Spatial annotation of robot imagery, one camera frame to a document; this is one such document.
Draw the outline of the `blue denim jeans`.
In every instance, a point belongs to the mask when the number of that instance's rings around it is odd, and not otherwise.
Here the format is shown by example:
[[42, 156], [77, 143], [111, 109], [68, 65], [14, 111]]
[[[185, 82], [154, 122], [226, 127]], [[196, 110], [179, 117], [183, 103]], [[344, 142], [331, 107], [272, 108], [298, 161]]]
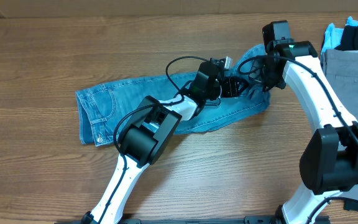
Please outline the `blue denim jeans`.
[[[195, 78], [195, 72], [154, 77], [130, 78], [99, 85], [76, 92], [80, 119], [80, 141], [96, 146], [113, 143], [118, 122], [135, 110], [150, 95], [158, 100], [170, 100], [187, 81]], [[215, 131], [236, 121], [265, 111], [270, 104], [270, 93], [261, 85], [250, 85], [239, 96], [223, 98], [219, 106], [207, 106], [195, 118], [181, 122], [176, 134], [192, 134]]]

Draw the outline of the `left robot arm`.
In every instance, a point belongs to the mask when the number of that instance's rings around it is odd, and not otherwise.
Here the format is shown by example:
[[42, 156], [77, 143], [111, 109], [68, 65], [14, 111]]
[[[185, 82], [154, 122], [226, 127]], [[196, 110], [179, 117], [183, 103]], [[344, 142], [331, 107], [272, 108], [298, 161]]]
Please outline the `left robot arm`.
[[115, 171], [100, 201], [81, 223], [119, 223], [136, 182], [161, 156], [177, 126], [198, 116], [208, 101], [239, 96], [249, 86], [244, 78], [227, 76], [229, 66], [227, 59], [202, 62], [194, 79], [178, 88], [174, 98], [162, 101], [146, 96], [118, 122], [113, 137], [119, 152]]

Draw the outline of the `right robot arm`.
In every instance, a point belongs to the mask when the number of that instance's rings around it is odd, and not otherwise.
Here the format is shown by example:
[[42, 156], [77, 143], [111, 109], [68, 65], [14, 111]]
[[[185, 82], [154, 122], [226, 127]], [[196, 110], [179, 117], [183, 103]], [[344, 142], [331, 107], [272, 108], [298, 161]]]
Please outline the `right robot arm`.
[[329, 223], [319, 213], [333, 200], [347, 201], [342, 193], [358, 185], [358, 121], [327, 81], [311, 42], [294, 41], [287, 21], [267, 24], [262, 35], [265, 90], [289, 86], [313, 133], [300, 158], [301, 184], [270, 222]]

